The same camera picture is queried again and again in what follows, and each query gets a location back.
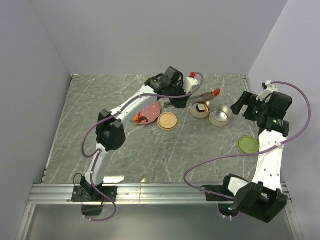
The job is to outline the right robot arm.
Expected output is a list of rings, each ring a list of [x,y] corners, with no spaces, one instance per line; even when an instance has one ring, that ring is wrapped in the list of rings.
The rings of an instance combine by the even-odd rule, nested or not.
[[[282,193],[281,164],[284,151],[283,142],[290,130],[284,120],[293,99],[280,92],[266,95],[259,100],[256,94],[243,92],[239,100],[230,108],[238,115],[247,106],[243,116],[256,122],[259,127],[259,156],[252,181],[234,174],[227,175],[220,188],[222,197],[233,200],[233,209],[269,223],[287,204],[288,197]]]

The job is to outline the sushi piece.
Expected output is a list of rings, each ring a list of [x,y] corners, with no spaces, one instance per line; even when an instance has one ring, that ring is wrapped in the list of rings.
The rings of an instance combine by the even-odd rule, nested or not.
[[[196,106],[196,109],[197,109],[198,112],[205,112],[206,111],[206,106],[203,105],[203,104],[198,104]]]

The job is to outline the dark red octopus piece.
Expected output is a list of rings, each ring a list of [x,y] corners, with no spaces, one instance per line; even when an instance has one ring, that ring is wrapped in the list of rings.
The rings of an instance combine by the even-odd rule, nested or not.
[[[145,116],[142,116],[138,119],[137,123],[142,124],[142,125],[146,125],[148,124],[149,119]]]

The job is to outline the red shrimp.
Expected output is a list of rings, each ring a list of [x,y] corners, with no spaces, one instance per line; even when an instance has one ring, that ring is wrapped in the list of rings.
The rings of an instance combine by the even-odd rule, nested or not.
[[[219,88],[217,88],[214,91],[212,91],[211,93],[212,93],[213,97],[215,98],[220,94],[220,92],[221,92],[221,90]]]

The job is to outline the red sausage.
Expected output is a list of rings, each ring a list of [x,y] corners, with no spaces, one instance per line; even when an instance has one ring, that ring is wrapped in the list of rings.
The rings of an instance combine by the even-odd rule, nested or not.
[[[139,112],[132,120],[135,123],[140,123],[141,122],[141,112]]]

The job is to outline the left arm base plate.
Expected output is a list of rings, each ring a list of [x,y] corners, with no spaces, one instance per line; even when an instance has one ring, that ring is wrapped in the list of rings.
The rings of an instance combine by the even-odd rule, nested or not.
[[[106,196],[108,196],[112,201],[116,201],[117,197],[117,186],[100,186],[99,190]],[[71,196],[71,201],[75,203],[84,203],[84,202],[110,202],[109,199],[103,197],[98,193],[94,188],[90,193],[86,192],[80,185],[73,188],[73,193]]]

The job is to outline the metal tongs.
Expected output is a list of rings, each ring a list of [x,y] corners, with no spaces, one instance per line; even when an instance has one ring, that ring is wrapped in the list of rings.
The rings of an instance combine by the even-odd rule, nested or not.
[[[215,97],[212,95],[211,92],[205,92],[201,95],[195,95],[195,96],[190,96],[187,99],[184,98],[179,98],[179,99],[174,99],[173,103],[172,102],[165,102],[163,104],[164,108],[170,108],[174,107],[176,109],[181,109],[185,108],[187,104],[192,103],[192,102],[206,102],[206,101],[211,101]]]

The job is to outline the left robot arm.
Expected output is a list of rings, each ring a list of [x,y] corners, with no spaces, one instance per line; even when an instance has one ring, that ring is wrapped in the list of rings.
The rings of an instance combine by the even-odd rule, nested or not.
[[[81,144],[81,153],[85,158],[94,157],[88,172],[80,180],[83,195],[89,201],[100,198],[104,172],[113,153],[126,140],[125,126],[144,108],[156,103],[161,98],[168,98],[176,108],[184,108],[191,96],[184,88],[184,75],[172,66],[165,73],[149,78],[129,100],[111,111],[102,110],[98,122],[90,128],[95,130],[96,150],[92,154],[85,153],[85,143]]]

